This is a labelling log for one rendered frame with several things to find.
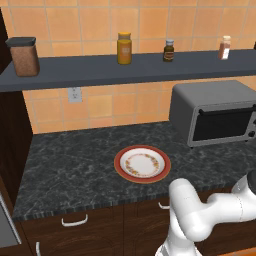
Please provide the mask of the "grey toaster oven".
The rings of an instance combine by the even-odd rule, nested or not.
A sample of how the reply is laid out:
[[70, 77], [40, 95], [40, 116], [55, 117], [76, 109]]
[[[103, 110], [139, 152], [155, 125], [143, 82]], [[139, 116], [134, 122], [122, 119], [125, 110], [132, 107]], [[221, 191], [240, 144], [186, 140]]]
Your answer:
[[252, 114], [248, 135], [194, 141], [194, 131], [199, 109], [204, 111], [249, 108], [256, 104], [256, 91], [236, 80], [176, 84], [172, 89], [170, 121], [190, 148], [256, 138], [256, 112]]

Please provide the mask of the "brown jar with black lid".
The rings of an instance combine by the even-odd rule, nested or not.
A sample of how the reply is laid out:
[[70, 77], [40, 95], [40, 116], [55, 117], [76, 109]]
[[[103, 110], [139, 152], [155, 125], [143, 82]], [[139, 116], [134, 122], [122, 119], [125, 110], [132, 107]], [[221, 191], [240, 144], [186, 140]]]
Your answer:
[[35, 37], [12, 37], [5, 41], [10, 48], [16, 75], [37, 76], [40, 72]]

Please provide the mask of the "yellow mustard jar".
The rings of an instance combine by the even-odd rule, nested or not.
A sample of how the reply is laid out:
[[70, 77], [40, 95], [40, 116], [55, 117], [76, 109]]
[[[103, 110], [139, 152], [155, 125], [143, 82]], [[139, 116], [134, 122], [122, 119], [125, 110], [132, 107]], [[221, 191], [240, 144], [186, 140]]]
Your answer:
[[117, 60], [121, 65], [128, 65], [132, 60], [132, 40], [129, 32], [119, 32], [117, 40]]

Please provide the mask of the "dark wood tall cupboard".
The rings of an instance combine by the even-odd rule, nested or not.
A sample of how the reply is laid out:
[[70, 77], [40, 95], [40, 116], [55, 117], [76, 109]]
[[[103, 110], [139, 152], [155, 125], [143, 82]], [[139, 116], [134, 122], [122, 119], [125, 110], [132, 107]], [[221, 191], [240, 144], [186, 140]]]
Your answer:
[[9, 89], [5, 78], [12, 67], [7, 39], [0, 9], [0, 179], [15, 205], [33, 132], [23, 93]]

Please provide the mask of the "dark wood drawer front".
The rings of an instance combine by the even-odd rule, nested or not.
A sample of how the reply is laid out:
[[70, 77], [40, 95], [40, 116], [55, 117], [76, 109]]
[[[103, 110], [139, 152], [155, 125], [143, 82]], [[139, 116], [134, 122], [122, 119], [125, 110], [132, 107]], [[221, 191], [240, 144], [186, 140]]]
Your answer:
[[168, 197], [144, 200], [124, 205], [124, 227], [140, 230], [161, 221], [169, 222], [169, 211], [160, 207], [169, 205]]
[[[81, 226], [63, 227], [61, 224], [62, 218], [65, 222], [76, 222], [83, 220], [85, 214], [88, 214], [88, 221]], [[123, 207], [111, 206], [28, 220], [22, 222], [22, 227], [28, 238], [36, 238], [61, 233], [99, 232], [107, 228], [112, 229], [114, 226], [120, 227], [122, 222]]]

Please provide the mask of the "small dark brown bottle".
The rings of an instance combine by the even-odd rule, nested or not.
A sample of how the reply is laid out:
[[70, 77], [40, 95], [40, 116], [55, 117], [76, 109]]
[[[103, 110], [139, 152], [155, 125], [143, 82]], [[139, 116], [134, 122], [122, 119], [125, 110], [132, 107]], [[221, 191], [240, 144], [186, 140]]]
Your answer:
[[174, 58], [174, 41], [168, 39], [164, 47], [163, 60], [165, 62], [172, 62]]

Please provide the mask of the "red rimmed white plate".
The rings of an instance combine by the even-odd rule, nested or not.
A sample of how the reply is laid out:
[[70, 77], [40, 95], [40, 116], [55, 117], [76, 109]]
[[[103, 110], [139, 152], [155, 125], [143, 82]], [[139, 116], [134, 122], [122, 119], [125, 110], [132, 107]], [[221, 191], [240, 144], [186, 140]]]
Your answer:
[[169, 174], [171, 161], [158, 148], [133, 145], [117, 153], [114, 167], [116, 172], [128, 181], [151, 184], [161, 181]]

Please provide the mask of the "dark grey wall shelf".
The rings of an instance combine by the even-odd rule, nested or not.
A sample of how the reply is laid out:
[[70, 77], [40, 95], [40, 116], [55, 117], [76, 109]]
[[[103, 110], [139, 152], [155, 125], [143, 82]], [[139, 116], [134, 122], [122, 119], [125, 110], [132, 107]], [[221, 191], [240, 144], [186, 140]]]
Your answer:
[[171, 62], [160, 53], [135, 54], [120, 65], [114, 55], [41, 58], [40, 72], [19, 77], [10, 64], [0, 74], [0, 92], [256, 75], [256, 50], [177, 52]]

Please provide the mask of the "red spice shaker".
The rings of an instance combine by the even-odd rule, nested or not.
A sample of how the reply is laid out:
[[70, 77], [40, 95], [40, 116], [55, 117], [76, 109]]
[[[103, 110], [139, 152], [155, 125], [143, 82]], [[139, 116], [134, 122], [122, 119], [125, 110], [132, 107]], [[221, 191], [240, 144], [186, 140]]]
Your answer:
[[227, 60], [229, 56], [231, 46], [231, 37], [230, 36], [224, 36], [223, 40], [220, 43], [219, 52], [218, 52], [218, 58], [220, 60]]

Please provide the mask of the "black toaster oven door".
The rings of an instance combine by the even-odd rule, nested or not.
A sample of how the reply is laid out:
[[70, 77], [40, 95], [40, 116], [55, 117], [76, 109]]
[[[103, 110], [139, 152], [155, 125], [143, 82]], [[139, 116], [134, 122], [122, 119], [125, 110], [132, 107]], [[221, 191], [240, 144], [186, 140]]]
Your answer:
[[198, 115], [193, 140], [203, 141], [248, 135], [253, 131], [248, 129], [248, 125], [254, 112], [216, 116]]

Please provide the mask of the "grey wall socket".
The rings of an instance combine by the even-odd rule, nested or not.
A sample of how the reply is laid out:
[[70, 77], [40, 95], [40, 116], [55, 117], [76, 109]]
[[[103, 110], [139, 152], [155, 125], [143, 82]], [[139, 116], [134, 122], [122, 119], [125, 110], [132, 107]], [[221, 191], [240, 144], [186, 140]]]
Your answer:
[[68, 101], [78, 103], [82, 101], [82, 92], [80, 87], [70, 87], [68, 89]]

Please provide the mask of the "dark wood cupboard door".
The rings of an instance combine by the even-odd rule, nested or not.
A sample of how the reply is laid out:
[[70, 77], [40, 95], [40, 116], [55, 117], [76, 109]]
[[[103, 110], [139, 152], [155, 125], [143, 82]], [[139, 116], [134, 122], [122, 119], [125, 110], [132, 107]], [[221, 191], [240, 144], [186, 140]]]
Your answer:
[[61, 233], [28, 238], [36, 255], [40, 242], [41, 256], [123, 256], [123, 233], [107, 228], [99, 232]]

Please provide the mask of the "grey appliance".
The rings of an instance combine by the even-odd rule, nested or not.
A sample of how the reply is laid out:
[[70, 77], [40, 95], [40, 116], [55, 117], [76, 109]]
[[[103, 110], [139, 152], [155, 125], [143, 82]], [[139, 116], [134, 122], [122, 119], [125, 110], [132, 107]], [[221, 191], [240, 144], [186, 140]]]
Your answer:
[[0, 248], [21, 244], [21, 238], [0, 193]]

